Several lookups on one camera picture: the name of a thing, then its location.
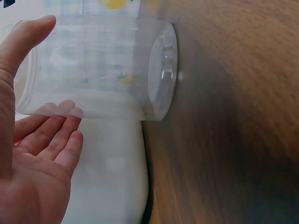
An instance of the wooden surface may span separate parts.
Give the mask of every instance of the wooden surface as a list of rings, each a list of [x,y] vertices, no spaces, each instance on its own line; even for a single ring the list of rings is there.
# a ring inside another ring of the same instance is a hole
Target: wooden surface
[[[151,224],[299,223],[299,1],[145,0],[174,23],[169,114],[144,122]]]

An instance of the palm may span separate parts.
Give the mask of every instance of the palm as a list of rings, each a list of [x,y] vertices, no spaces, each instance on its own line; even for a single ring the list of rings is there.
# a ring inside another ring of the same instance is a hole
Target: palm
[[[14,208],[9,223],[61,222],[82,148],[79,124],[78,118],[40,116],[16,122],[13,178],[4,189]]]

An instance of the finger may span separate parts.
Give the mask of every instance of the finger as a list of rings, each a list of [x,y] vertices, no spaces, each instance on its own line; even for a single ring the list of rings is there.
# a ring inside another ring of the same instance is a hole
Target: finger
[[[47,103],[41,108],[37,109],[33,112],[34,115],[44,115],[44,116],[52,116],[54,115],[53,111],[57,108],[54,103]]]
[[[38,156],[47,160],[55,160],[58,154],[65,148],[71,134],[78,130],[80,122],[80,118],[67,118],[53,141]]]
[[[15,122],[14,126],[14,143],[21,141],[23,138],[33,133],[49,117],[30,116]]]
[[[75,107],[75,108],[70,110],[69,116],[70,117],[81,118],[81,117],[83,117],[83,111],[80,108]]]
[[[74,170],[79,163],[82,147],[83,135],[79,131],[74,131],[64,150],[62,150],[54,160],[69,172],[70,177],[73,175]]]
[[[72,109],[74,109],[76,106],[74,101],[69,100],[69,99],[63,101],[60,105],[61,105],[61,107],[56,108],[53,112],[55,115],[65,116],[65,117],[67,117],[69,112]]]
[[[0,45],[0,70],[14,77],[26,55],[49,35],[55,24],[55,16],[46,16],[17,25]]]
[[[62,102],[57,108],[61,111],[70,111],[73,107],[75,107],[75,103],[68,101]],[[26,152],[38,155],[50,144],[57,132],[61,129],[64,121],[64,117],[49,118],[33,133],[25,137],[18,146],[24,148]]]
[[[43,116],[30,116],[15,122],[14,125],[14,143],[21,141],[23,138],[33,133],[39,126],[41,126],[49,117],[50,110],[54,110],[57,106],[54,103],[47,103],[37,111]]]

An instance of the hand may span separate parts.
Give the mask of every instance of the hand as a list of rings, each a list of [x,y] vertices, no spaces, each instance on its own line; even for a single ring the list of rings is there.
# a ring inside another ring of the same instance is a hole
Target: hand
[[[18,25],[0,45],[0,223],[58,224],[70,198],[83,136],[79,118],[31,116],[14,122],[14,76],[55,17]],[[58,107],[75,109],[72,101]]]

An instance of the transparent cup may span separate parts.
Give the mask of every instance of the transparent cup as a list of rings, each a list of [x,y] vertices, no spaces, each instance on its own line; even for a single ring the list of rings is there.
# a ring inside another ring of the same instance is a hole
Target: transparent cup
[[[57,18],[14,80],[21,114],[162,120],[176,82],[177,40],[164,21]],[[60,110],[74,102],[81,112]]]

